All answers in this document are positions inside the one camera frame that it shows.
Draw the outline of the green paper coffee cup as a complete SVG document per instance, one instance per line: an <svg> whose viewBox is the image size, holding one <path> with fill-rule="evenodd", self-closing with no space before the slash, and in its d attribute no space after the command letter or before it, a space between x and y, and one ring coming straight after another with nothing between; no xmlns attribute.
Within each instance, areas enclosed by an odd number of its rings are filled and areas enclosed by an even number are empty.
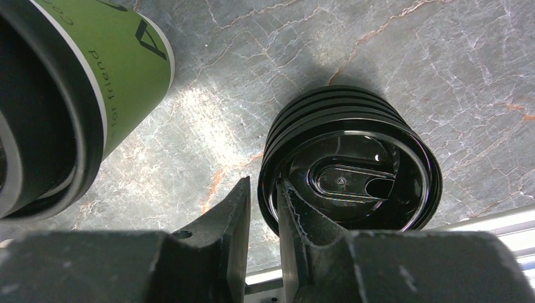
<svg viewBox="0 0 535 303"><path fill-rule="evenodd" d="M106 158L163 100L175 58L161 28L109 1L32 1L74 51L101 117Z"/></svg>

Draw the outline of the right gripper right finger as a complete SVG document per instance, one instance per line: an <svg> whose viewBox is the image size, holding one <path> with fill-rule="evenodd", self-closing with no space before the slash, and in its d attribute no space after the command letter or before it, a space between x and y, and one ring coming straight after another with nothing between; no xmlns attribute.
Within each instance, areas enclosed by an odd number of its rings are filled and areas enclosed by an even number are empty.
<svg viewBox="0 0 535 303"><path fill-rule="evenodd" d="M348 230L278 183L288 302L533 302L514 255L486 232Z"/></svg>

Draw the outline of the black plastic cup lid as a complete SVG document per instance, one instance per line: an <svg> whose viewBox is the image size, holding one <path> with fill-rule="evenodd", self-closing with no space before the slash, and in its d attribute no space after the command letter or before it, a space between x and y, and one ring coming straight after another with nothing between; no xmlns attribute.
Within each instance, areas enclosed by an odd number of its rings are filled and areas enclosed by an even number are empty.
<svg viewBox="0 0 535 303"><path fill-rule="evenodd" d="M2 223L48 219L89 190L105 145L102 104L60 22L36 1L2 1Z"/></svg>

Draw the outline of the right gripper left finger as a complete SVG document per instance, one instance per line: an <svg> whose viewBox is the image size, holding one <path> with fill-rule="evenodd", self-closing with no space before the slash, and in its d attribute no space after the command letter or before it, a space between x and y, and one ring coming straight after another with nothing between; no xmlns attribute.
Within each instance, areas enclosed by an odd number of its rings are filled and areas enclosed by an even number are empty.
<svg viewBox="0 0 535 303"><path fill-rule="evenodd" d="M1 250L2 302L243 302L250 179L172 233L35 232Z"/></svg>

